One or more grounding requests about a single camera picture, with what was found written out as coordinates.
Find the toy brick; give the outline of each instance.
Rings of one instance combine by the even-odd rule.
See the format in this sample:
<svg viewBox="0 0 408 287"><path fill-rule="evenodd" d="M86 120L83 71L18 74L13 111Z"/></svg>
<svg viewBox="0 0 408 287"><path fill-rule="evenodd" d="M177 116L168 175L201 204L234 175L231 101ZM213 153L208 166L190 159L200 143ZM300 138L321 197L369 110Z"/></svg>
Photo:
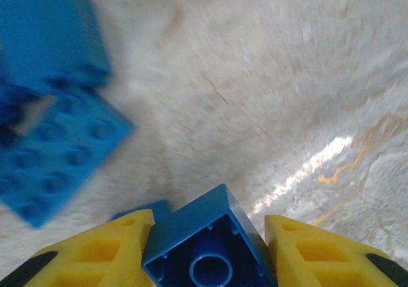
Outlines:
<svg viewBox="0 0 408 287"><path fill-rule="evenodd" d="M1 157L0 198L40 227L132 127L94 92L73 89L61 95Z"/></svg>
<svg viewBox="0 0 408 287"><path fill-rule="evenodd" d="M139 210L38 251L0 287L153 287L141 268L154 224Z"/></svg>
<svg viewBox="0 0 408 287"><path fill-rule="evenodd" d="M0 126L0 153L9 148L16 138L17 135L10 128Z"/></svg>
<svg viewBox="0 0 408 287"><path fill-rule="evenodd" d="M135 212L136 210L141 210L141 209L151 209L153 210L153 215L154 215L154 221L155 222L160 222L166 219L168 216L171 215L171 210L170 210L170 204L168 203L167 200L160 200L157 202L153 202L150 204L142 205L139 207L135 207L134 209L127 210L125 212L120 212L114 216L110 220L115 220L117 218L120 218L122 216L125 216L131 212Z"/></svg>
<svg viewBox="0 0 408 287"><path fill-rule="evenodd" d="M0 105L15 105L21 101L33 99L28 89L11 84L3 55L4 52L0 50Z"/></svg>
<svg viewBox="0 0 408 287"><path fill-rule="evenodd" d="M373 247L282 216L265 216L265 237L279 287L392 287L370 260Z"/></svg>
<svg viewBox="0 0 408 287"><path fill-rule="evenodd" d="M38 96L101 85L110 73L90 0L0 0L0 22L13 84Z"/></svg>
<svg viewBox="0 0 408 287"><path fill-rule="evenodd" d="M157 287L276 286L266 244L224 184L152 227L142 267Z"/></svg>
<svg viewBox="0 0 408 287"><path fill-rule="evenodd" d="M23 111L18 105L0 103L0 126L18 123L23 118Z"/></svg>

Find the blue lego brick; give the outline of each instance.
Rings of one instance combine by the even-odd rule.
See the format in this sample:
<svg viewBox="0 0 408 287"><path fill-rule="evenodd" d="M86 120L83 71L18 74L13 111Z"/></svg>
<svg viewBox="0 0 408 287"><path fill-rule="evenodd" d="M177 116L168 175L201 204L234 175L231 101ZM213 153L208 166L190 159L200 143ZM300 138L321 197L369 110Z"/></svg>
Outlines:
<svg viewBox="0 0 408 287"><path fill-rule="evenodd" d="M16 124L23 118L23 111L18 105L0 103L0 126Z"/></svg>
<svg viewBox="0 0 408 287"><path fill-rule="evenodd" d="M132 129L96 93L73 89L0 159L0 198L33 227L46 223Z"/></svg>
<svg viewBox="0 0 408 287"><path fill-rule="evenodd" d="M0 0L0 22L13 84L37 96L101 85L111 71L90 0Z"/></svg>
<svg viewBox="0 0 408 287"><path fill-rule="evenodd" d="M17 135L9 128L0 126L0 155L9 148L17 138Z"/></svg>
<svg viewBox="0 0 408 287"><path fill-rule="evenodd" d="M167 200L160 200L160 201L153 202L153 203L150 203L150 204L135 207L133 209L129 209L129 210L125 211L125 212L120 212L120 213L112 216L112 218L110 218L110 220L115 220L117 218L120 218L122 216L130 214L131 212L136 212L137 210L141 210L141 209L151 209L151 210L153 210L154 221L156 223L160 222L160 221L163 221L164 219L166 219L168 216L171 215L170 204L168 203L168 201Z"/></svg>
<svg viewBox="0 0 408 287"><path fill-rule="evenodd" d="M6 80L6 68L4 65L4 57L3 57L3 51L0 50L0 86L2 86L3 84L6 84L7 80Z"/></svg>
<svg viewBox="0 0 408 287"><path fill-rule="evenodd" d="M225 184L156 223L142 267L157 287L274 287L268 248Z"/></svg>
<svg viewBox="0 0 408 287"><path fill-rule="evenodd" d="M29 89L9 83L0 83L0 104L16 105L36 98Z"/></svg>

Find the orange stain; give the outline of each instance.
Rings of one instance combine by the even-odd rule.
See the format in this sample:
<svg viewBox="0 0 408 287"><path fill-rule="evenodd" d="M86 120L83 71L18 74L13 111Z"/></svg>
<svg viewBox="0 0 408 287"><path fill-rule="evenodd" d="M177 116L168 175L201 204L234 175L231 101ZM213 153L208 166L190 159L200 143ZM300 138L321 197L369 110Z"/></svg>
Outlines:
<svg viewBox="0 0 408 287"><path fill-rule="evenodd" d="M367 236L368 242L369 242L369 243L372 243L372 241L374 240L374 237L375 237L375 231L370 232L370 233L368 234L368 236Z"/></svg>
<svg viewBox="0 0 408 287"><path fill-rule="evenodd" d="M385 141L406 129L407 126L408 120L405 117L392 113L385 114L375 126L366 127L364 134L353 140L353 147L359 149L359 152L352 163L341 166L331 177L320 175L317 180L325 184L337 182L341 172L354 169L365 154L376 150Z"/></svg>
<svg viewBox="0 0 408 287"><path fill-rule="evenodd" d="M338 204L336 207L334 207L327 214L325 214L325 215L317 218L315 221L313 221L312 225L313 226L318 226L323 221L326 221L329 217L332 217L336 212L338 212L348 201L349 201L349 199L345 199L342 203Z"/></svg>

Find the underside of blue brick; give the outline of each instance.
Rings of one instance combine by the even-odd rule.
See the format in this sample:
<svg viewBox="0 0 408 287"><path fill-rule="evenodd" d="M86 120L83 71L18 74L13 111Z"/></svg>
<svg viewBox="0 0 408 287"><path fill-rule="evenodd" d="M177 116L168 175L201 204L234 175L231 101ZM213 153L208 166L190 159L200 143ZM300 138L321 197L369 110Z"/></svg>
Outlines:
<svg viewBox="0 0 408 287"><path fill-rule="evenodd" d="M197 286L189 271L194 250L203 250L207 241L212 244L209 251L221 244L226 253L220 256L228 256L231 263L231 280L220 286L276 286L265 242L224 184L152 227L142 267L158 287ZM211 271L208 277L215 275Z"/></svg>

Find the yellow plastic part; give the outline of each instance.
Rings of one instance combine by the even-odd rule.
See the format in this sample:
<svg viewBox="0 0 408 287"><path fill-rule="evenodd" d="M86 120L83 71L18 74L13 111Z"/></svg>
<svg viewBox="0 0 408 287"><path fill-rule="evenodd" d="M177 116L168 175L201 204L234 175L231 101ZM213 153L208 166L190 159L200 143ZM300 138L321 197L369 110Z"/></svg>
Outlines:
<svg viewBox="0 0 408 287"><path fill-rule="evenodd" d="M141 268L153 224L150 209L138 210L46 247L34 256L58 255L25 287L154 286Z"/></svg>
<svg viewBox="0 0 408 287"><path fill-rule="evenodd" d="M279 287L396 287L365 255L384 252L282 216L265 216Z"/></svg>

